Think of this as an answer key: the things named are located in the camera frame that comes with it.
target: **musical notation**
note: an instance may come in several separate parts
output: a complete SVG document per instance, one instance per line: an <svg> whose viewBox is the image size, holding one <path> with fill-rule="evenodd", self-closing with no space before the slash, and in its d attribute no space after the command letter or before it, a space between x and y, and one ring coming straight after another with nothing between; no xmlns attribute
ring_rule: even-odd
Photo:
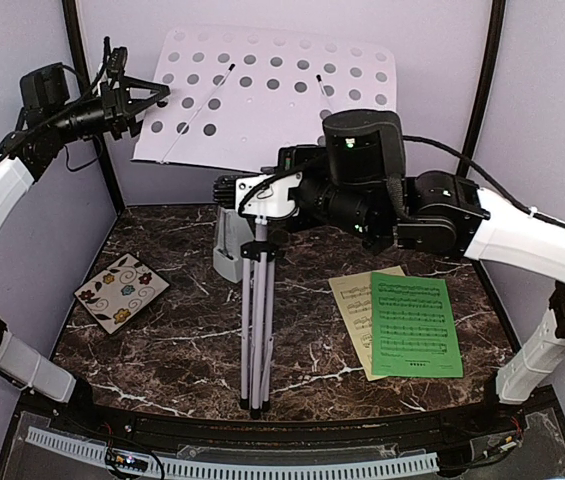
<svg viewBox="0 0 565 480"><path fill-rule="evenodd" d="M380 325L380 332L387 335L403 335L409 337L446 338L449 332L444 327L427 327L412 325Z"/></svg>
<svg viewBox="0 0 565 480"><path fill-rule="evenodd" d="M358 300L357 302L350 303L346 306L346 310L350 314L366 312L371 310L371 300L365 300L363 302Z"/></svg>
<svg viewBox="0 0 565 480"><path fill-rule="evenodd" d="M343 290L340 295L345 300L360 298L371 295L371 286L368 287L353 287L349 290Z"/></svg>
<svg viewBox="0 0 565 480"><path fill-rule="evenodd" d="M387 293L394 295L429 296L440 297L440 289L435 287L425 287L420 285L393 285L388 283L380 283L378 285L379 293Z"/></svg>
<svg viewBox="0 0 565 480"><path fill-rule="evenodd" d="M428 310L435 308L437 310L442 310L443 305L440 300L410 300L403 298L382 298L378 299L378 304L381 307L392 307L392 308L415 308L419 310Z"/></svg>
<svg viewBox="0 0 565 480"><path fill-rule="evenodd" d="M389 351L398 352L428 352L428 353L446 353L447 346L442 342L427 342L418 340L387 340L381 339L382 347Z"/></svg>
<svg viewBox="0 0 565 480"><path fill-rule="evenodd" d="M356 328L356 330L371 328L371 325L372 325L372 320L370 316L364 316L353 320L353 326Z"/></svg>
<svg viewBox="0 0 565 480"><path fill-rule="evenodd" d="M445 318L442 313L426 313L426 312L410 312L404 310L396 312L393 310L380 311L378 316L381 320L392 320L396 322L426 322L426 323L444 323Z"/></svg>

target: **green sheet music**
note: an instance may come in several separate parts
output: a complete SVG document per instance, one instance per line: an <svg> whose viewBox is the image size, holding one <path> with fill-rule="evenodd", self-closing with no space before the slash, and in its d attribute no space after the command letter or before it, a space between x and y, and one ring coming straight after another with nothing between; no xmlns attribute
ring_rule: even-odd
<svg viewBox="0 0 565 480"><path fill-rule="evenodd" d="M373 375L463 376L444 280L373 272L371 300Z"/></svg>

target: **black bracket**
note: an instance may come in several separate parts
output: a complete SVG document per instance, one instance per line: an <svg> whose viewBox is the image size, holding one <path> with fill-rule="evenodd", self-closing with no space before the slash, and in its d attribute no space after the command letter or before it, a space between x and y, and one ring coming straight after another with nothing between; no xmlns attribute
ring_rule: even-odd
<svg viewBox="0 0 565 480"><path fill-rule="evenodd" d="M267 254L267 262L272 262L276 258L282 258L280 247L271 242L253 241L242 245L242 258L248 258L257 262L262 258L262 253Z"/></svg>

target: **tripod stand leg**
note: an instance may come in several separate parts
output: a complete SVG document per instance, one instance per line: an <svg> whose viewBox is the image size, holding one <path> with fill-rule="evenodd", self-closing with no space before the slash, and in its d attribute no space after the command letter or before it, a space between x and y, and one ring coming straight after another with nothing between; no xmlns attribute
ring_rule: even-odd
<svg viewBox="0 0 565 480"><path fill-rule="evenodd" d="M255 308L253 315L253 359L251 363L251 418L258 419L262 413L262 350L264 337L264 308L266 296L267 254L262 252L255 266L255 286L253 297Z"/></svg>
<svg viewBox="0 0 565 480"><path fill-rule="evenodd" d="M273 360L273 300L275 293L275 260L269 262L266 277L266 313L264 317L264 373L262 380L262 411L271 408L271 362Z"/></svg>
<svg viewBox="0 0 565 480"><path fill-rule="evenodd" d="M251 260L245 258L242 265L242 390L240 408L249 409L249 326L251 324Z"/></svg>

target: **yellow sheet music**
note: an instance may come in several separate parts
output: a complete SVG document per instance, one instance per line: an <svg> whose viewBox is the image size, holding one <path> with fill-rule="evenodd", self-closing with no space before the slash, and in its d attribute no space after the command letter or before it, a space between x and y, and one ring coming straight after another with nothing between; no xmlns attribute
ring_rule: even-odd
<svg viewBox="0 0 565 480"><path fill-rule="evenodd" d="M378 270L387 275L404 276L400 267ZM384 378L371 373L371 272L329 279L335 301L338 304L344 324L349 332L355 352L364 367L369 381Z"/></svg>

